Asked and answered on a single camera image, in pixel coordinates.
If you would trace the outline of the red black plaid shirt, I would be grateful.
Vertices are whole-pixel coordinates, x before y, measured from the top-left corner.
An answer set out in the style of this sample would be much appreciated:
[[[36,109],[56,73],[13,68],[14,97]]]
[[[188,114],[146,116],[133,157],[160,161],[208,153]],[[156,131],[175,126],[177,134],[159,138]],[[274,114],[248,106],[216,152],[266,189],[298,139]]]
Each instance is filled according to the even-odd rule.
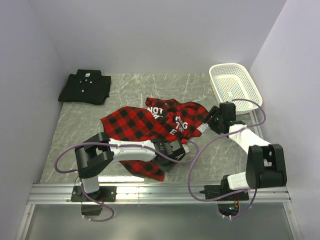
[[[145,105],[124,106],[101,118],[104,132],[112,139],[129,142],[173,142],[202,135],[199,127],[208,111],[201,104],[148,97]]]

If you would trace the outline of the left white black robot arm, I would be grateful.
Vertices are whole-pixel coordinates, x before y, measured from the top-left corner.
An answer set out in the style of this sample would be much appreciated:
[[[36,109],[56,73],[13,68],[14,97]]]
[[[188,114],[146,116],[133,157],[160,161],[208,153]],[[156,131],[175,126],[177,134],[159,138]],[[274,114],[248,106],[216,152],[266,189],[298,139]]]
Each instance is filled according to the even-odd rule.
[[[74,149],[83,195],[89,201],[100,197],[99,175],[110,163],[141,161],[143,164],[156,163],[159,167],[168,167],[180,162],[189,151],[180,140],[123,141],[110,138],[104,132]]]

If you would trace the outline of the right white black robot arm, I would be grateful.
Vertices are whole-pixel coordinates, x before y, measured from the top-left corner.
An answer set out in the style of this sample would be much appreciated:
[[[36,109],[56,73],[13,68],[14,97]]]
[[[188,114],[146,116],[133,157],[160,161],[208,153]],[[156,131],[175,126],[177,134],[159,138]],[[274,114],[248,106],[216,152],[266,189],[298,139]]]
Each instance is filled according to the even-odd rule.
[[[246,169],[225,175],[220,182],[220,194],[233,199],[238,190],[285,187],[287,171],[283,147],[271,144],[256,135],[250,126],[236,120],[236,105],[222,102],[213,106],[203,121],[217,134],[226,134],[247,154]]]

